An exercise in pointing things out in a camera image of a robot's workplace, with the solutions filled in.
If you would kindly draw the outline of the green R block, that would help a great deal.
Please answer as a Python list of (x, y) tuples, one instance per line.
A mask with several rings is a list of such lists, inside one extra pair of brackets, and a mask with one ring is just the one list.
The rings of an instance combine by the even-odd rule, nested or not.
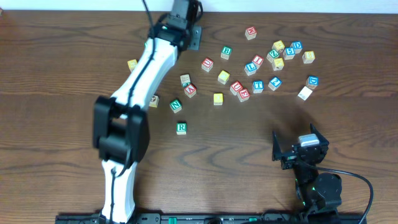
[(187, 133), (187, 124), (186, 123), (177, 123), (176, 133), (178, 135), (186, 134)]

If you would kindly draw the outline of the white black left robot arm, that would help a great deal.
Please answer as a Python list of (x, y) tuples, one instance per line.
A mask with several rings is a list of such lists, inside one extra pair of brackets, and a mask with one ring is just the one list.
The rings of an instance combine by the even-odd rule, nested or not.
[(149, 146), (147, 110), (152, 96), (180, 54), (200, 46), (197, 22), (203, 6), (175, 0), (172, 10), (154, 22), (144, 51), (127, 80), (111, 97), (100, 96), (93, 110), (93, 146), (105, 174), (105, 201), (100, 223), (128, 223), (135, 211), (136, 167)]

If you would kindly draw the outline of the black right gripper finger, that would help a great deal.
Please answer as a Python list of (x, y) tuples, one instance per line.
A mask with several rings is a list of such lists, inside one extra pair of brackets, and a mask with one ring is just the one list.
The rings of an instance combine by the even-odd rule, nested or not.
[(315, 134), (318, 138), (320, 145), (329, 145), (329, 141), (316, 129), (316, 127), (311, 123), (310, 131), (312, 134)]
[(281, 160), (281, 150), (280, 150), (280, 146), (279, 146), (279, 142), (277, 140), (277, 136), (276, 133), (273, 131), (272, 132), (272, 143), (273, 143), (273, 147), (272, 147), (272, 160), (273, 161), (279, 161)]

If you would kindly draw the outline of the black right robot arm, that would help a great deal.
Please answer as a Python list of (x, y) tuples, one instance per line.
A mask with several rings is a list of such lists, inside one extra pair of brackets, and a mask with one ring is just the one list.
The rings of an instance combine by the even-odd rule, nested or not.
[(282, 152), (276, 133), (272, 133), (272, 160), (280, 161), (283, 170), (292, 169), (295, 188), (304, 209), (297, 218), (305, 223), (316, 214), (335, 211), (341, 205), (341, 177), (330, 172), (319, 173), (317, 166), (324, 160), (329, 141), (314, 127), (310, 134), (300, 136), (298, 143)]

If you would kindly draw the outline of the green B block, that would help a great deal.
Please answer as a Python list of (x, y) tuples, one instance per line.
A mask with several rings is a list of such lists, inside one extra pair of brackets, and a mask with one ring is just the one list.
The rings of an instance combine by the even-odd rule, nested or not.
[(221, 58), (223, 58), (225, 60), (229, 60), (232, 51), (233, 51), (233, 49), (231, 47), (224, 46), (221, 50)]

